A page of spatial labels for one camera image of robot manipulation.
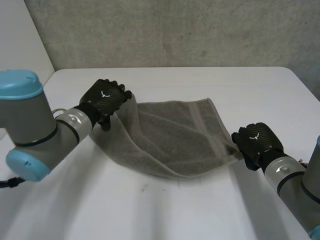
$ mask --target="silver metal joint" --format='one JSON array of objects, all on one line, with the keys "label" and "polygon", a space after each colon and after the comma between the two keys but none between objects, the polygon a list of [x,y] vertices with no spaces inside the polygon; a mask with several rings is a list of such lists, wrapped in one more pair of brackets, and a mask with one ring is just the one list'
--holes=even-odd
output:
[{"label": "silver metal joint", "polygon": [[283,156],[273,160],[265,169],[264,176],[277,192],[279,183],[290,174],[305,172],[306,169],[290,156]]},{"label": "silver metal joint", "polygon": [[56,119],[62,120],[73,127],[79,135],[80,142],[88,136],[92,130],[92,123],[89,117],[84,112],[76,108],[70,108],[59,115]]}]

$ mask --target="logo on robotic hand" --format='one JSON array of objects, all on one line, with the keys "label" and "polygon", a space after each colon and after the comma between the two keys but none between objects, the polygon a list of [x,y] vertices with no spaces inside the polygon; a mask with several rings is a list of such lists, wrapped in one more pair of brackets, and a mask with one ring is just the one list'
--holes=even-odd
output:
[{"label": "logo on robotic hand", "polygon": [[105,95],[103,91],[101,91],[101,95],[102,95],[103,98],[108,98],[108,97],[110,97],[110,95]]},{"label": "logo on robotic hand", "polygon": [[255,139],[255,140],[258,140],[258,137],[259,137],[259,133],[257,136],[254,136],[254,137],[249,137],[250,139]]}]

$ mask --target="gray concrete wall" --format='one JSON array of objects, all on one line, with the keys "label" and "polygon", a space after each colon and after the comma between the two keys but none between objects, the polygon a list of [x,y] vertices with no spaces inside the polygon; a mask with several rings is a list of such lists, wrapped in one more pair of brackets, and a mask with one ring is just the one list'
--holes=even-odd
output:
[{"label": "gray concrete wall", "polygon": [[283,66],[320,99],[319,0],[25,0],[56,70]]}]

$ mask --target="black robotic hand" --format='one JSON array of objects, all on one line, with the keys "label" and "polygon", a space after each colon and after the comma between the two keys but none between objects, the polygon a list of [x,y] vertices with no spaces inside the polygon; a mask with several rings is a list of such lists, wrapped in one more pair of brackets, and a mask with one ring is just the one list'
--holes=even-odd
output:
[{"label": "black robotic hand", "polygon": [[232,135],[232,141],[242,153],[248,169],[265,171],[270,162],[284,157],[284,147],[274,132],[264,123],[240,127]]},{"label": "black robotic hand", "polygon": [[125,91],[123,84],[108,79],[97,80],[82,96],[80,105],[90,104],[98,114],[98,123],[104,131],[110,129],[110,116],[128,99],[132,98],[131,91]]}]

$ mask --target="wall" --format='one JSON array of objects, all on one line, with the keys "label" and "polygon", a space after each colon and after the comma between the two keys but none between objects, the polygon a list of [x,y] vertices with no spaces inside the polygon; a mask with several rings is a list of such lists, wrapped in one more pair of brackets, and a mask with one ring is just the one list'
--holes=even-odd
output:
[{"label": "wall", "polygon": [[23,0],[0,1],[0,71],[6,69],[33,70],[42,84],[55,72]]},{"label": "wall", "polygon": [[318,0],[25,0],[56,70],[283,66],[320,98]]}]

